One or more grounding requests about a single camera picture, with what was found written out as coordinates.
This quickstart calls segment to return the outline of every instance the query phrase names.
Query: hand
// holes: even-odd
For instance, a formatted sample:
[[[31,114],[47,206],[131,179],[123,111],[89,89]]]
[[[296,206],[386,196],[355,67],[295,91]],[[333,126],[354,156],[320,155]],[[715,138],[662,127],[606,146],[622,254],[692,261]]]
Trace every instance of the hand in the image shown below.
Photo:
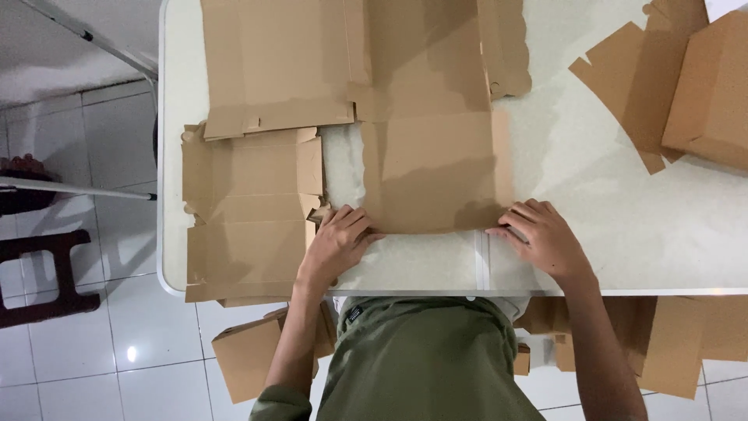
[[[485,231],[509,241],[520,258],[551,275],[565,294],[588,288],[599,290],[582,246],[550,202],[516,202],[499,218],[499,225],[513,227],[527,242],[506,226]]]
[[[338,276],[358,264],[373,242],[384,238],[371,232],[372,222],[363,208],[330,209],[298,268],[296,284],[322,299]]]

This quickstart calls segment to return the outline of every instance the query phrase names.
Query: person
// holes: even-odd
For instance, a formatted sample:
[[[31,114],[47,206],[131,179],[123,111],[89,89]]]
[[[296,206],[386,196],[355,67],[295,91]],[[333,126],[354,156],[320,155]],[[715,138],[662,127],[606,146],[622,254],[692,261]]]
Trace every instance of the person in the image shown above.
[[[331,210],[307,250],[265,389],[250,421],[308,420],[314,332],[331,283],[384,237],[363,208]],[[549,202],[517,202],[486,230],[550,275],[568,304],[577,387],[588,420],[647,420],[598,280]],[[512,229],[521,233],[527,241]],[[343,304],[318,420],[543,420],[514,382],[517,341],[489,300],[350,297]]]

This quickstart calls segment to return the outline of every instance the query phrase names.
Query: white wall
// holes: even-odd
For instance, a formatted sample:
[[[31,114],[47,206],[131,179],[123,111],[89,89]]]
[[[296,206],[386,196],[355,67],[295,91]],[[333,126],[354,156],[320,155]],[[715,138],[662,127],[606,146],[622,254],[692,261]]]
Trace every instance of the white wall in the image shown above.
[[[51,1],[116,45],[158,61],[160,0]],[[140,77],[20,1],[0,0],[0,107]]]

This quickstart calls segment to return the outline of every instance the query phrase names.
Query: person's left hand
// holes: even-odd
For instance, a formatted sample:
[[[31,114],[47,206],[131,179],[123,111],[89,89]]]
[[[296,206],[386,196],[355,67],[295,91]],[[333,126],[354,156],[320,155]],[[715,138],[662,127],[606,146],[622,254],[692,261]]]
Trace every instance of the person's left hand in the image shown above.
[[[296,285],[322,299],[338,276],[358,264],[373,242],[384,238],[371,231],[372,222],[363,208],[330,209],[298,268]]]

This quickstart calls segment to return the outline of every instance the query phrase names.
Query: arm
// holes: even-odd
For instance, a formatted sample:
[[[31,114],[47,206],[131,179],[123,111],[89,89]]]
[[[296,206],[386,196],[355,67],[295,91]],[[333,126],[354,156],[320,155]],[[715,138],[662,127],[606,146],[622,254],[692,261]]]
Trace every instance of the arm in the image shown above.
[[[371,224],[363,208],[348,205],[325,215],[299,266],[265,387],[281,385],[309,398],[319,302],[338,276],[361,261],[371,243],[384,238],[369,230]]]
[[[566,296],[585,417],[646,421],[644,399],[605,312],[598,280],[566,221],[549,202],[530,199],[511,206],[499,224],[487,232],[509,241],[522,259],[550,275]]]

